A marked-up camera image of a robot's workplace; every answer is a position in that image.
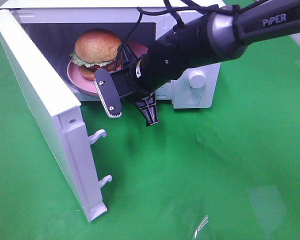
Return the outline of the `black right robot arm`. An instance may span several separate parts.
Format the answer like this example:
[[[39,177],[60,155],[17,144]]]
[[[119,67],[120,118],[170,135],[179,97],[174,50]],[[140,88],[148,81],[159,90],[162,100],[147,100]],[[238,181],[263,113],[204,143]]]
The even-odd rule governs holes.
[[[121,99],[130,97],[148,124],[155,124],[155,91],[185,70],[235,60],[252,43],[300,33],[300,0],[258,0],[246,7],[203,7],[188,0],[184,10],[195,10],[200,17],[184,23],[181,9],[167,4],[166,12],[177,24],[146,54],[111,74],[110,99],[102,101],[109,117],[119,117]]]

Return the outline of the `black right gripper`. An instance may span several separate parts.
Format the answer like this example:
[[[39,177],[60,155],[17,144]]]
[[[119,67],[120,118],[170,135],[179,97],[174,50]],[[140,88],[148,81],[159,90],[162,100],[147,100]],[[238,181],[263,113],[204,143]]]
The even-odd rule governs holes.
[[[122,68],[114,72],[114,101],[130,98],[143,114],[146,125],[157,124],[155,94],[155,44],[137,57],[129,44],[122,44],[118,52]]]

